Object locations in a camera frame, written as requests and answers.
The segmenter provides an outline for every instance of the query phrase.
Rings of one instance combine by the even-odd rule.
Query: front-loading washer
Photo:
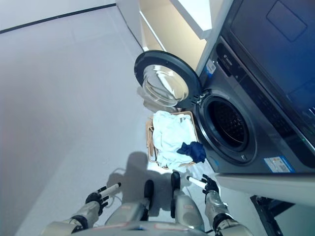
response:
[[[222,37],[200,77],[180,58],[163,51],[143,52],[134,72],[154,101],[193,112],[199,140],[215,172],[315,171],[312,150],[307,145],[292,148],[284,134],[293,143],[303,137]]]

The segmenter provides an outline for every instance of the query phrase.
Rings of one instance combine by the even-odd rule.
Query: blue cloth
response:
[[[204,163],[206,159],[206,151],[203,145],[198,142],[191,142],[190,145],[183,143],[177,153],[190,156],[195,163]]]

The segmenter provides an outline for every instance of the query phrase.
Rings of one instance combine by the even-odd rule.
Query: gray floor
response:
[[[171,171],[146,156],[152,112],[133,74],[141,48],[116,7],[1,34],[0,51],[1,235],[38,235],[120,181],[101,225],[121,202],[141,198],[148,178],[157,188],[150,219],[172,221]],[[189,171],[213,176],[208,163]],[[201,189],[183,186],[204,216]],[[222,198],[255,236],[266,235],[247,194],[223,188]]]

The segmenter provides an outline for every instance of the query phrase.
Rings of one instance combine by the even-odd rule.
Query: robot forearm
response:
[[[241,225],[230,216],[227,206],[222,202],[217,191],[210,190],[206,195],[205,201],[205,214],[216,235],[252,236],[248,228]]]
[[[91,193],[81,207],[71,218],[62,222],[52,222],[41,233],[41,236],[67,236],[77,231],[92,228],[103,213],[103,208],[108,205],[109,194],[121,186],[116,183],[106,188],[102,187]]]

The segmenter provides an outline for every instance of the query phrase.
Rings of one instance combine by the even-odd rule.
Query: washing machine door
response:
[[[134,74],[144,93],[162,106],[190,108],[201,95],[195,71],[177,56],[164,51],[140,54]]]

